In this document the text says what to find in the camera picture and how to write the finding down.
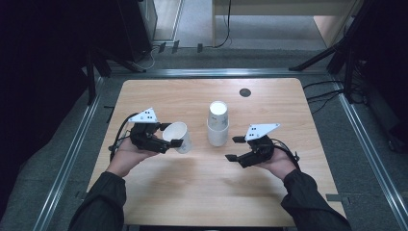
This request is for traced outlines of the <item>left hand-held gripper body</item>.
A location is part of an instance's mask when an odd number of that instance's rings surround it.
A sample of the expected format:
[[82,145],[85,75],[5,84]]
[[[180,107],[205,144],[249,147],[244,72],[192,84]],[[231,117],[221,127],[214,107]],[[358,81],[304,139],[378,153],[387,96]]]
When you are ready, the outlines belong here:
[[155,133],[160,130],[161,122],[158,121],[152,108],[131,115],[128,121],[134,123],[130,131],[130,139],[138,149],[156,153],[166,153],[169,150],[168,141],[155,136]]

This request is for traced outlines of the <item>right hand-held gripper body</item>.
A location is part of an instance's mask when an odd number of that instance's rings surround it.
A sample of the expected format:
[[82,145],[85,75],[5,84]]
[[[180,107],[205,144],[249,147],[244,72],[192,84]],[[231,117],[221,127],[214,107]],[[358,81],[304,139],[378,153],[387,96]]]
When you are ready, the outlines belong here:
[[249,125],[244,137],[251,151],[240,156],[243,158],[243,163],[239,163],[242,167],[255,166],[271,158],[274,144],[268,137],[268,133],[279,126],[279,123]]

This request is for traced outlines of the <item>single white printed paper cup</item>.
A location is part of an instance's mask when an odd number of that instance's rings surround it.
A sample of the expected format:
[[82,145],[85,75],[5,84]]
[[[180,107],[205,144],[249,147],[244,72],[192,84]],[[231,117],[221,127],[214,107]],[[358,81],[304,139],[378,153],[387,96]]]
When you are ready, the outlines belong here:
[[165,141],[182,140],[181,146],[175,148],[181,154],[186,154],[192,149],[190,133],[184,122],[173,122],[167,126],[163,132],[163,139]]

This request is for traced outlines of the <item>stack of white paper cups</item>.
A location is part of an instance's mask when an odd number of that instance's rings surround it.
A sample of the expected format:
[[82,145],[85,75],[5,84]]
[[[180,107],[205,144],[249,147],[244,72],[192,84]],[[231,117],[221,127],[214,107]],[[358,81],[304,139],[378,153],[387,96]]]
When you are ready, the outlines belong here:
[[207,118],[208,141],[212,146],[223,146],[228,139],[228,107],[222,101],[210,104]]

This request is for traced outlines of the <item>person's right hand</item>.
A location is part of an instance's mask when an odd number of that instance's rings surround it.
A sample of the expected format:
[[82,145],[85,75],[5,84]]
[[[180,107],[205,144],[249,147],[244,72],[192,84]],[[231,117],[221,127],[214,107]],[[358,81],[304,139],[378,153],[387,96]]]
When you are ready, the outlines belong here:
[[284,180],[289,173],[296,169],[290,157],[283,150],[277,148],[274,149],[272,157],[268,161],[258,164],[257,167],[268,170],[280,180]]

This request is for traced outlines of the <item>person's left hand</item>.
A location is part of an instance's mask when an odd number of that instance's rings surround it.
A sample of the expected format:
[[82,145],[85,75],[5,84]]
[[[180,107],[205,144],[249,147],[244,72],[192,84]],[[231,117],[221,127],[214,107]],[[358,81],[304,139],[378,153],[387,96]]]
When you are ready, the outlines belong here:
[[107,171],[119,177],[125,177],[136,165],[147,158],[156,156],[155,152],[138,149],[129,138],[116,150]]

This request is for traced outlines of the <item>black metal stand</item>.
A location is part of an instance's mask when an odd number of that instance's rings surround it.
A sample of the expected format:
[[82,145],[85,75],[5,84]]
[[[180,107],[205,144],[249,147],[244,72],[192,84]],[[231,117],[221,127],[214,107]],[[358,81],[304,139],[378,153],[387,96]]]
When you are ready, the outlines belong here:
[[135,64],[131,64],[113,53],[98,47],[89,47],[86,52],[86,75],[88,78],[88,105],[90,106],[96,99],[96,84],[94,70],[97,70],[102,76],[109,77],[112,70],[108,64],[108,60],[112,60],[115,63],[121,65],[125,69],[131,72],[143,73],[146,71],[143,67],[137,67]]

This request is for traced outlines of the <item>dark cabinet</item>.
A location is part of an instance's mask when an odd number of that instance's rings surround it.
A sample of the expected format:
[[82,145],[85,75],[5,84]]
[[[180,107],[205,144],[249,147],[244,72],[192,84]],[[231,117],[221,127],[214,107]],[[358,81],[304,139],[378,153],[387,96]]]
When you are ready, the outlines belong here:
[[118,0],[126,35],[137,61],[147,55],[153,47],[158,16],[154,0]]

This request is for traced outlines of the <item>light wooden panel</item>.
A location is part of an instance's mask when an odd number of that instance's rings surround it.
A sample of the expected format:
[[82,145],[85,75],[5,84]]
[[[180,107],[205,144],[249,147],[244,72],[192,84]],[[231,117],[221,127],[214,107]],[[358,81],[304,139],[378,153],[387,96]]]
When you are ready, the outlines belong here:
[[154,40],[174,40],[184,0],[154,0],[157,25]]

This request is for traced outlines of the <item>black tripod stand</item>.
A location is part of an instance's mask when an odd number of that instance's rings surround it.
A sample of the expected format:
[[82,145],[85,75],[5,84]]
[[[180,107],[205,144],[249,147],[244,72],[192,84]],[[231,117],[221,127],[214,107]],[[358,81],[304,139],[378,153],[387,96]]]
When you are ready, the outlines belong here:
[[359,46],[363,43],[365,32],[370,28],[369,17],[376,1],[377,0],[364,0],[361,9],[343,38],[306,62],[290,67],[289,71],[303,71],[309,66],[332,55],[326,70],[329,74],[337,74],[343,65],[345,65],[343,94],[349,103],[353,103],[352,77],[356,65],[356,54]]

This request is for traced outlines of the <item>black curtain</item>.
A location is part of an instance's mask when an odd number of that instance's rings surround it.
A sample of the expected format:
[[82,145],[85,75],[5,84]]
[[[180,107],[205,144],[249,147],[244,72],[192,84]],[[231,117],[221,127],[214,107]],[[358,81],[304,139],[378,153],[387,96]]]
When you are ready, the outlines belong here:
[[0,0],[0,220],[21,166],[92,86],[87,53],[114,0]]
[[408,0],[365,0],[359,59],[369,104],[387,130],[408,128]]

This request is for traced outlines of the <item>light wooden furniture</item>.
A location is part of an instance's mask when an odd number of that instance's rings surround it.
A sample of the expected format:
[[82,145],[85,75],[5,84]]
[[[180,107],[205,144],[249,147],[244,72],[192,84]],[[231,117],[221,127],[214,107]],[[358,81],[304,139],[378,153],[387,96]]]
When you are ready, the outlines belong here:
[[217,15],[311,15],[329,47],[363,3],[364,0],[212,0],[213,44]]

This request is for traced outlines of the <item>metal floor rail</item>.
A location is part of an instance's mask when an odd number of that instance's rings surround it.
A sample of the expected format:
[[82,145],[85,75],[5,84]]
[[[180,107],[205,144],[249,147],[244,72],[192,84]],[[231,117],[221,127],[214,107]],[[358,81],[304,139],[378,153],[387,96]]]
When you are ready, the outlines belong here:
[[286,78],[297,76],[327,75],[324,68],[290,71],[288,68],[192,68],[153,69],[145,72],[116,70],[113,77],[127,79],[234,79],[234,78]]
[[106,112],[102,109],[107,78],[98,77],[97,96],[86,107],[78,128],[64,155],[64,160],[45,196],[32,231],[66,230],[71,216],[85,195],[92,169],[104,136],[107,124]]
[[348,102],[348,100],[341,95],[339,100],[344,108],[345,114],[353,127],[354,133],[361,144],[365,156],[370,164],[373,174],[384,194],[391,211],[394,214],[395,220],[398,223],[401,231],[408,231],[408,206],[401,193],[397,190],[395,182],[386,170],[380,156],[373,145],[373,142],[362,122],[358,116],[355,107]]

